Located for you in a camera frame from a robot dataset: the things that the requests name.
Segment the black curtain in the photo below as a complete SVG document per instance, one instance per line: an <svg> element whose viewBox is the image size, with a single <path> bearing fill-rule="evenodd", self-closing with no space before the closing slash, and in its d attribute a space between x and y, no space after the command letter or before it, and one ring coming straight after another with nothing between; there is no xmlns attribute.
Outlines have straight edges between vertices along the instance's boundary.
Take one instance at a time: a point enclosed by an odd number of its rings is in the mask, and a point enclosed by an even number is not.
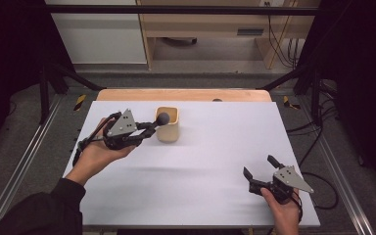
<svg viewBox="0 0 376 235"><path fill-rule="evenodd" d="M43 0L0 0L0 127L10 110L10 97L39 83L47 63L74 71L71 59L49 13L34 12L25 4L45 5ZM62 75L49 76L58 92L67 91Z"/></svg>
<svg viewBox="0 0 376 235"><path fill-rule="evenodd" d="M337 106L340 116L360 159L376 170L376 1L323 0L327 8L343 10L340 15L316 17L307 37L300 64L312 62L312 69L322 79L335 80L338 88ZM327 40L315 57L325 33ZM311 74L300 77L299 88L309 88Z"/></svg>

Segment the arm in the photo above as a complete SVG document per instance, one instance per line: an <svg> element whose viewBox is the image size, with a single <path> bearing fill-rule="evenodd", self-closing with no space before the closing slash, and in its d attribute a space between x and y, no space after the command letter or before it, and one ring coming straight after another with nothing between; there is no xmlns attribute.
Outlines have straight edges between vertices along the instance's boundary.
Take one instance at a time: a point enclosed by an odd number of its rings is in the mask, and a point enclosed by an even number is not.
<svg viewBox="0 0 376 235"><path fill-rule="evenodd" d="M291 201L285 205L280 205L270 191L265 188L261 188L261 194L273 213L276 233L279 235L299 234L299 209L296 204Z"/></svg>
<svg viewBox="0 0 376 235"><path fill-rule="evenodd" d="M38 193L16 204L0 220L0 234L82 234L79 204L84 185L110 163L126 157L135 146L110 150L103 141L92 142L74 168L50 194Z"/></svg>

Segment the aluminum rail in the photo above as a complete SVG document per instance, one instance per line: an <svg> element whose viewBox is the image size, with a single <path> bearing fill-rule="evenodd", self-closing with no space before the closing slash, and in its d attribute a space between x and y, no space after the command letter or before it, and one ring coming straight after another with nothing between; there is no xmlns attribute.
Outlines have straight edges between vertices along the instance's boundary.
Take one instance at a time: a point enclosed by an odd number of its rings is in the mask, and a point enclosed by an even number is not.
<svg viewBox="0 0 376 235"><path fill-rule="evenodd" d="M309 109L309 103L307 99L300 98L303 110L309 120L311 120L311 115ZM323 152L323 157L326 165L328 166L329 172L336 184L337 190L341 196L341 200L347 207L347 211L350 214L353 226L359 235L373 235L374 231L365 215L351 184L348 182L347 178L344 176L344 172L341 170L331 148L328 145L325 137L322 135L319 138L319 147Z"/></svg>
<svg viewBox="0 0 376 235"><path fill-rule="evenodd" d="M63 96L61 95L55 96L54 101L51 105L50 116L48 116L47 120L43 124L38 126L37 130L35 131L34 136L32 137L32 140L29 142L28 147L23 153L23 157L18 163L17 168L15 169L5 189L3 190L0 196L0 219L8 210L10 204L12 203L12 200L14 199L15 194L20 188L21 182L23 181L24 176L30 164L32 163L32 160L34 159L35 154L38 151L38 148L41 145L42 140L45 137L45 134L47 133L54 119L54 116L60 107L62 100L63 100Z"/></svg>

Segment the person's left hand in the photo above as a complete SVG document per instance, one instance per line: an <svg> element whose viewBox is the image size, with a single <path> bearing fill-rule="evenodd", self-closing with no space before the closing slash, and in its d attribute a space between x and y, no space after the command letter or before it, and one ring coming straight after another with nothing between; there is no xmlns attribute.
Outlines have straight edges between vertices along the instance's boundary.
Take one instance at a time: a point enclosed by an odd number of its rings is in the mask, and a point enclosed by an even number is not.
<svg viewBox="0 0 376 235"><path fill-rule="evenodd" d="M103 128L96 136L103 135ZM91 142L81 153L78 162L66 176L67 179L84 185L88 179L102 171L110 163L125 158L136 146L128 146L120 150L111 150L104 141Z"/></svg>

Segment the black sleeve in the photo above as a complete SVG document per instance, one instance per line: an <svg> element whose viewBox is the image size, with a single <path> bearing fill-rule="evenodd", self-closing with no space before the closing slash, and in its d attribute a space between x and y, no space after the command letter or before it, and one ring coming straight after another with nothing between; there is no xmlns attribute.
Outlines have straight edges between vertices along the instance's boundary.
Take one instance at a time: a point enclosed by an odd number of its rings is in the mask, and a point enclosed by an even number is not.
<svg viewBox="0 0 376 235"><path fill-rule="evenodd" d="M79 205L85 189L62 178L50 194L31 195L16 204L0 220L0 234L80 234Z"/></svg>

